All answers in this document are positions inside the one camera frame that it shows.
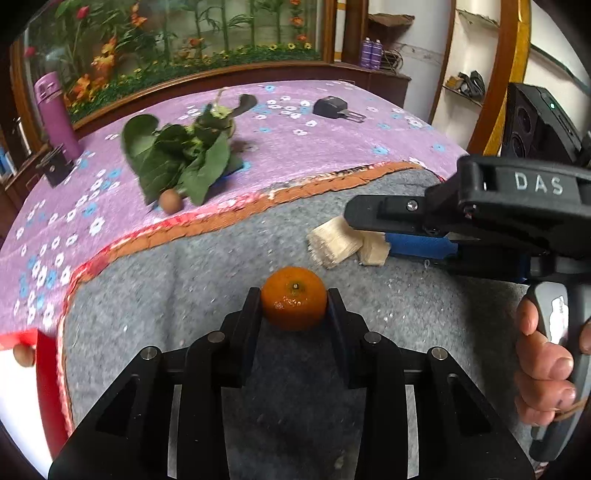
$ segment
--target handle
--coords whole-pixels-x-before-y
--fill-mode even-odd
[[[591,390],[591,356],[584,355],[579,346],[583,326],[591,317],[591,285],[565,287],[560,283],[542,282],[531,286],[526,296],[538,309],[538,331],[573,356],[574,368],[569,381],[577,389],[575,403],[580,402]],[[530,456],[539,462],[556,460],[569,442],[582,411],[580,408],[570,417],[547,427],[533,427]]]

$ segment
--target fish tank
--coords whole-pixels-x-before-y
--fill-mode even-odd
[[[320,60],[322,13],[322,0],[52,0],[22,35],[24,80],[32,95],[57,72],[76,122],[190,74]]]

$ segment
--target egg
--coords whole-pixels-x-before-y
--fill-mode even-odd
[[[180,212],[183,209],[183,199],[175,189],[164,190],[160,194],[158,204],[169,215]]]
[[[32,346],[19,343],[13,347],[12,354],[21,367],[35,365],[35,349]]]

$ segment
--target wooden block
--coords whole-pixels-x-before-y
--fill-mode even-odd
[[[361,232],[353,230],[343,216],[335,217],[308,234],[314,262],[333,268],[363,246]]]
[[[359,249],[359,263],[374,267],[382,267],[390,253],[390,244],[385,234],[380,232],[361,232],[363,246]]]

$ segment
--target finger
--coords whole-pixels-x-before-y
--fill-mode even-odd
[[[523,371],[537,380],[566,380],[574,360],[563,346],[549,342],[540,332],[521,335],[515,345]]]
[[[517,305],[517,324],[524,335],[531,335],[538,328],[538,309],[526,297]]]
[[[581,351],[586,355],[591,355],[591,322],[583,327],[580,340]]]
[[[540,411],[531,408],[520,396],[515,397],[515,406],[523,423],[537,427],[550,425],[556,415],[553,411]]]
[[[540,411],[569,408],[576,396],[574,385],[566,380],[534,380],[517,371],[515,383],[525,403]]]

